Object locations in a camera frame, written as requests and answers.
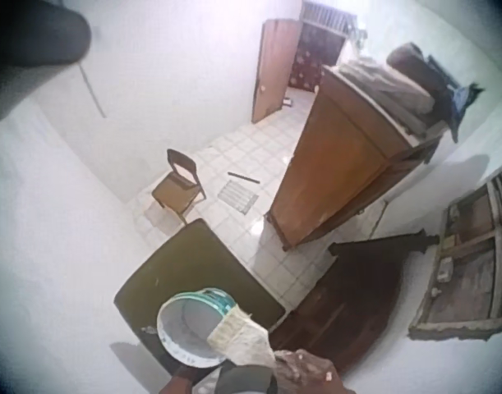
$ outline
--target wooden wardrobe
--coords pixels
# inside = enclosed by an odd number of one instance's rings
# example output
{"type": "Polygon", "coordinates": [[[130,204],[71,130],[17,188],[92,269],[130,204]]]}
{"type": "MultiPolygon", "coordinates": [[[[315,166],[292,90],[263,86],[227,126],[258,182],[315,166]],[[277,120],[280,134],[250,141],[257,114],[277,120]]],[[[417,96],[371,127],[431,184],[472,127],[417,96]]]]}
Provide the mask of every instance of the wooden wardrobe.
{"type": "Polygon", "coordinates": [[[284,249],[320,238],[381,197],[435,149],[329,68],[267,218],[284,249]]]}

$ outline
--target white tiled floor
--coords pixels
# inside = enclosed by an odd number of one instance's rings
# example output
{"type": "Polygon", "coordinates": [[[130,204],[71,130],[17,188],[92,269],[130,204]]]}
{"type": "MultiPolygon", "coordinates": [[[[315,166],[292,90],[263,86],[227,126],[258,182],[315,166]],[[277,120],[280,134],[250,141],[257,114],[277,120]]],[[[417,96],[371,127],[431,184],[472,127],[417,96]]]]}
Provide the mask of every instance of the white tiled floor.
{"type": "MultiPolygon", "coordinates": [[[[333,241],[366,239],[380,216],[373,205],[360,217],[326,237],[301,245],[287,253],[274,229],[264,220],[314,101],[314,94],[290,89],[292,108],[284,108],[263,121],[239,127],[209,146],[194,152],[198,175],[207,194],[199,198],[185,215],[188,222],[203,218],[240,262],[286,308],[295,308],[332,264],[326,248],[333,241]],[[236,172],[260,181],[254,184],[229,177],[236,172]],[[223,186],[233,180],[258,194],[251,210],[243,215],[218,199],[223,186]]],[[[154,249],[159,248],[182,226],[177,216],[162,209],[150,192],[159,183],[143,190],[128,205],[137,231],[154,249]]]]}

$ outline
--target bucket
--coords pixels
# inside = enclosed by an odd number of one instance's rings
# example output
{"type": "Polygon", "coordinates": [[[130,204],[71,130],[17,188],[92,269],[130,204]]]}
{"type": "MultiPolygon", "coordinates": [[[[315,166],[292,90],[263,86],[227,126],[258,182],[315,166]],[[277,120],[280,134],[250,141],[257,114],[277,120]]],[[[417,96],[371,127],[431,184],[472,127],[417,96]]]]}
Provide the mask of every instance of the bucket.
{"type": "Polygon", "coordinates": [[[159,309],[159,339],[167,352],[185,365],[219,365],[225,357],[210,348],[207,338],[235,305],[234,299],[220,289],[176,294],[159,309]]]}

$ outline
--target wooden frame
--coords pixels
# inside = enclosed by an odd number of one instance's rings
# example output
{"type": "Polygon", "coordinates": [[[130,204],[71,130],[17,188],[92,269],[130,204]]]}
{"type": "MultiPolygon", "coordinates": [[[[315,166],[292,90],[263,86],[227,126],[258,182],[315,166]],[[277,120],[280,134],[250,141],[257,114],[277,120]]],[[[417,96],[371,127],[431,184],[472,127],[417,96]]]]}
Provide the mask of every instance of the wooden frame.
{"type": "Polygon", "coordinates": [[[440,229],[440,246],[437,249],[433,273],[426,294],[421,302],[415,318],[409,326],[409,336],[412,339],[442,340],[457,337],[459,339],[488,339],[502,331],[502,167],[486,178],[483,184],[475,190],[453,201],[443,212],[440,229]],[[449,221],[450,209],[460,203],[469,204],[481,199],[482,191],[486,191],[490,203],[492,230],[478,234],[459,245],[443,248],[449,221]],[[494,250],[493,288],[491,292],[490,309],[487,318],[470,321],[428,322],[431,306],[435,297],[432,290],[439,285],[437,273],[440,261],[444,257],[460,259],[464,256],[494,250]]]}

